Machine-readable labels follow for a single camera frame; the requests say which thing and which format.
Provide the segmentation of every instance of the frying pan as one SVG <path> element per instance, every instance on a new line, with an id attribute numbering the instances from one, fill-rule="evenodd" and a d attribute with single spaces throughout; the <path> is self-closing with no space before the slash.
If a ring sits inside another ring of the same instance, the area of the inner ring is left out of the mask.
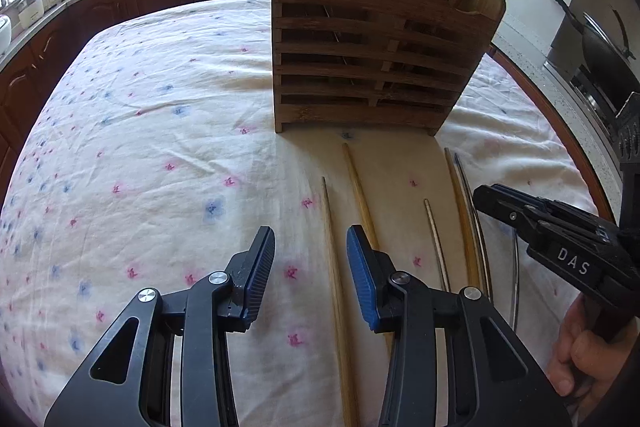
<path id="1" fill-rule="evenodd" d="M 633 91 L 640 91 L 640 82 L 628 64 L 629 58 L 633 60 L 636 58 L 629 50 L 626 28 L 620 14 L 613 10 L 622 31 L 624 42 L 622 50 L 613 44 L 607 34 L 587 13 L 584 14 L 586 24 L 583 24 L 563 0 L 555 1 L 569 17 L 571 26 L 582 35 L 582 53 L 591 73 L 592 81 L 604 92 L 616 112 L 619 111 Z"/>

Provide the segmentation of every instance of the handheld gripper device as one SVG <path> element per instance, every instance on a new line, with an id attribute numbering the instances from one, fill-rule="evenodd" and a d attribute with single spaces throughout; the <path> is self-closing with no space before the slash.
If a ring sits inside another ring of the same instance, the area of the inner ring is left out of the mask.
<path id="1" fill-rule="evenodd" d="M 224 271 L 176 293 L 141 290 L 78 367 L 45 427 L 169 425 L 175 335 L 183 427 L 236 427 L 226 334 L 244 333 L 257 318 L 274 251 L 273 230 L 260 227 Z"/>
<path id="2" fill-rule="evenodd" d="M 561 398 L 480 290 L 429 288 L 372 250 L 360 225 L 347 231 L 347 256 L 362 317 L 376 333 L 394 334 L 379 427 L 435 425 L 435 328 L 446 335 L 449 426 L 571 425 Z"/>

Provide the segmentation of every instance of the cabinet handle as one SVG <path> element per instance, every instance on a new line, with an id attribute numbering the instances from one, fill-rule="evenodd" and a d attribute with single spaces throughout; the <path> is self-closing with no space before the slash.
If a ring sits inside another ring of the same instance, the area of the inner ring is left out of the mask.
<path id="1" fill-rule="evenodd" d="M 47 39 L 47 43 L 44 45 L 44 49 L 42 50 L 43 53 L 47 53 L 47 48 L 49 47 L 49 43 L 51 42 L 52 38 L 53 38 L 53 35 L 50 35 L 49 38 Z"/>

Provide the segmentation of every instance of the human hand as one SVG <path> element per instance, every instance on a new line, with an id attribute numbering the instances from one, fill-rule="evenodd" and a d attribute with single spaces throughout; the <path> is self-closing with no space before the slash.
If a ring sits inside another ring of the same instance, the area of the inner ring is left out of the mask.
<path id="1" fill-rule="evenodd" d="M 578 407 L 580 418 L 595 409 L 607 393 L 637 337 L 635 320 L 629 322 L 610 344 L 587 330 L 583 294 L 567 310 L 560 324 L 558 341 L 554 344 L 551 360 L 546 367 L 546 375 L 560 396 L 567 396 L 574 391 L 579 396 L 584 395 Z M 583 373 L 593 377 L 594 382 L 588 389 L 574 390 L 571 362 Z"/>

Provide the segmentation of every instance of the blue gripper pad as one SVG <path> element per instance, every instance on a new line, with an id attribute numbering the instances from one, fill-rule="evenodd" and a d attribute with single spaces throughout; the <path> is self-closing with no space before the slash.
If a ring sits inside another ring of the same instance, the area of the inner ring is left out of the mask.
<path id="1" fill-rule="evenodd" d="M 396 271 L 389 256 L 371 249 L 360 225 L 347 230 L 347 258 L 356 286 L 362 318 L 376 333 L 392 331 L 388 306 L 388 278 Z"/>

